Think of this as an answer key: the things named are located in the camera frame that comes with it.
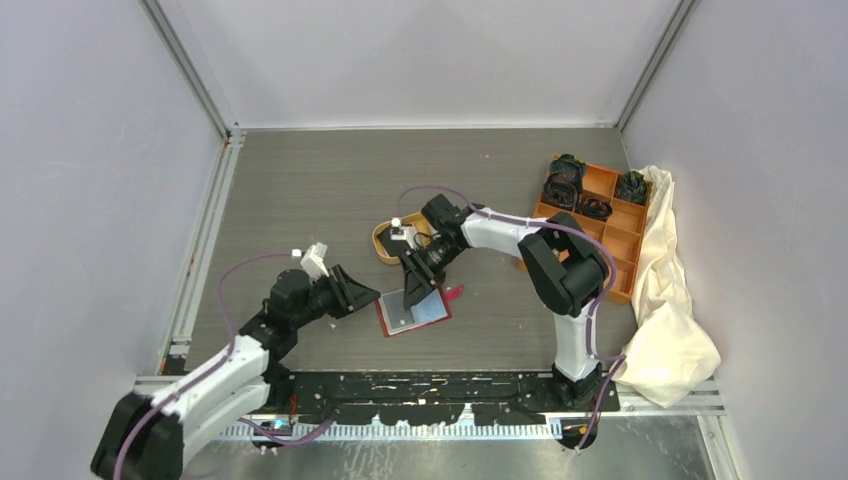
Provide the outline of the orange oval card tray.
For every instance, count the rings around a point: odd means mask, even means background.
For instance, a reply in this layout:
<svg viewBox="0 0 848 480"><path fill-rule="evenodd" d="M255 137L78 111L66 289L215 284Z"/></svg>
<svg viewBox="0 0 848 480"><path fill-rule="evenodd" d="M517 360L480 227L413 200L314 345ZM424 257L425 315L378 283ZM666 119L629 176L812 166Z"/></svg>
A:
<svg viewBox="0 0 848 480"><path fill-rule="evenodd" d="M409 250L427 246L435 230L420 213L399 218L398 222L386 221L372 232L372 242L378 258L386 265L400 264L399 255Z"/></svg>

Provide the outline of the red card holder wallet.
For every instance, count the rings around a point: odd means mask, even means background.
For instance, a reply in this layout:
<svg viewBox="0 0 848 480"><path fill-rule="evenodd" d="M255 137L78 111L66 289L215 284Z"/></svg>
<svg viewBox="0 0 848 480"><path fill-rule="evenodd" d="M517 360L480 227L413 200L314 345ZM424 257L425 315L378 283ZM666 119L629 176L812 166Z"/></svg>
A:
<svg viewBox="0 0 848 480"><path fill-rule="evenodd" d="M458 299L463 295L465 291L465 285L459 284L454 287L440 288L437 291L431 292L424 300L422 300L418 305L413 306L409 309L413 317L415 319L416 326L411 330L406 330L405 332L420 329L444 320L448 320L452 317L452 311L450 307L450 303L453 300ZM384 334L378 301L376 302L376 310L378 314L378 318L380 321L381 329Z"/></svg>

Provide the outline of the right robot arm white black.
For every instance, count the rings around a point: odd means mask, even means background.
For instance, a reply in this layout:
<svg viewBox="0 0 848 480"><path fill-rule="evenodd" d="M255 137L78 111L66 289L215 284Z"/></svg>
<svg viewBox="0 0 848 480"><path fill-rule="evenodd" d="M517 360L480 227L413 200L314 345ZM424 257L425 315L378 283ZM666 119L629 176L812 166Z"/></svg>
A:
<svg viewBox="0 0 848 480"><path fill-rule="evenodd" d="M436 232L428 244L412 245L398 256L405 275L405 308L440 287L446 267L467 250L488 249L520 259L554 318L556 400L567 410L582 409L601 379L601 362L592 351L591 317L611 268L600 244L565 212L546 220L517 217L474 203L459 208L442 194L421 212Z"/></svg>

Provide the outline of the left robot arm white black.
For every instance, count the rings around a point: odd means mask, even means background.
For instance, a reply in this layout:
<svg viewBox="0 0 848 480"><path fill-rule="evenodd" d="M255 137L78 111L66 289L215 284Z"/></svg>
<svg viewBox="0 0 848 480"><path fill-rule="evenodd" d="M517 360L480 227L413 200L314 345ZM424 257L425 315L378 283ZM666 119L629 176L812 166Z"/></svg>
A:
<svg viewBox="0 0 848 480"><path fill-rule="evenodd" d="M90 463L101 479L178 479L227 427L263 408L290 403L290 372L281 361L298 331L325 316L356 313L380 298L339 266L312 278L281 272L262 307L201 366L153 393L133 390L114 407Z"/></svg>

